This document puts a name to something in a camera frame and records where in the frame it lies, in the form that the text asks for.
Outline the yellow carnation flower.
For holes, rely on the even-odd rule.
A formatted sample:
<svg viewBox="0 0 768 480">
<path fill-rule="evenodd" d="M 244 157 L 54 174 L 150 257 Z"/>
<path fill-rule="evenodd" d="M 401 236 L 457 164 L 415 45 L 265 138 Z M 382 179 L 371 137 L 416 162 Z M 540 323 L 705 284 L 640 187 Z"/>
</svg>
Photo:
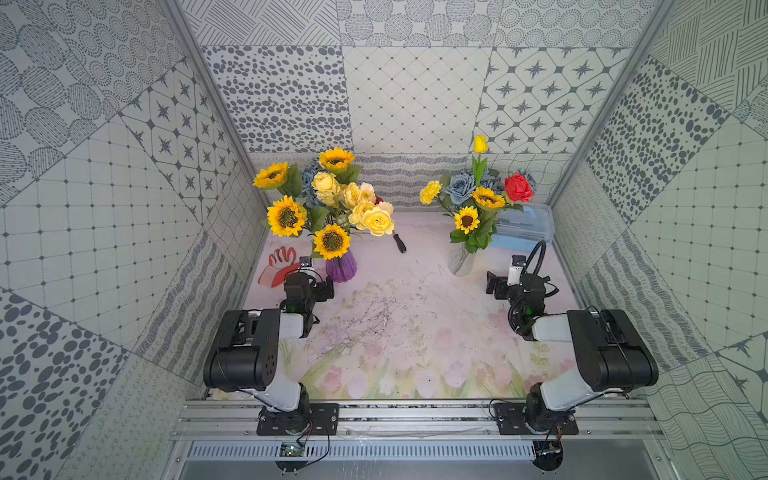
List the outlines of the yellow carnation flower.
<svg viewBox="0 0 768 480">
<path fill-rule="evenodd" d="M 443 184 L 438 181 L 430 181 L 419 193 L 419 200 L 424 206 L 439 206 L 445 215 L 453 216 L 455 206 L 444 192 Z"/>
</svg>

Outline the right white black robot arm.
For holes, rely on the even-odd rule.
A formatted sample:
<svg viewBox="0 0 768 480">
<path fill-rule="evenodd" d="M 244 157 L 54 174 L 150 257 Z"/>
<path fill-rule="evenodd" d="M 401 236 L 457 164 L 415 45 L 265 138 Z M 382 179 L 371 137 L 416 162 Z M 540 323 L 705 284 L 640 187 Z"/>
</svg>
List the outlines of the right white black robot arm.
<svg viewBox="0 0 768 480">
<path fill-rule="evenodd" d="M 566 427 L 581 405 L 652 386 L 659 376 L 656 360 L 624 311 L 545 311 L 545 300 L 559 292 L 540 274 L 545 253 L 540 241 L 529 255 L 514 255 L 505 276 L 486 273 L 486 293 L 509 303 L 507 322 L 515 334 L 529 342 L 566 343 L 574 352 L 574 367 L 534 384 L 526 395 L 522 419 L 539 434 Z"/>
</svg>

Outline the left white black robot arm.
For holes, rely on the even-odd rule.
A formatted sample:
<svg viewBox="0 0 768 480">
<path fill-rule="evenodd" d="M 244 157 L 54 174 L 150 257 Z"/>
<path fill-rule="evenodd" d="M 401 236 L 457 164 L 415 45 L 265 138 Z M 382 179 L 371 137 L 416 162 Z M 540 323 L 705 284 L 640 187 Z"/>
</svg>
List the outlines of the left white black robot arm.
<svg viewBox="0 0 768 480">
<path fill-rule="evenodd" d="M 304 416 L 306 388 L 278 371 L 279 347 L 285 340 L 305 339 L 319 319 L 318 303 L 335 295 L 334 281 L 314 271 L 289 273 L 285 299 L 276 308 L 229 310 L 219 324 L 203 363 L 207 388 L 245 393 L 271 413 Z"/>
</svg>

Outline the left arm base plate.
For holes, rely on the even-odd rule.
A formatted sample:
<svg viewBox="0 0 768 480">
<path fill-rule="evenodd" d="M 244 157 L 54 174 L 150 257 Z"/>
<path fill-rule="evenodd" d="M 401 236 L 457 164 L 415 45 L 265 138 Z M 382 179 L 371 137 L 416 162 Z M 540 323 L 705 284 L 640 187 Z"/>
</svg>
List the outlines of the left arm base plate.
<svg viewBox="0 0 768 480">
<path fill-rule="evenodd" d="M 291 412 L 271 411 L 263 407 L 259 412 L 258 436 L 310 435 L 335 436 L 340 417 L 338 403 L 301 404 Z"/>
</svg>

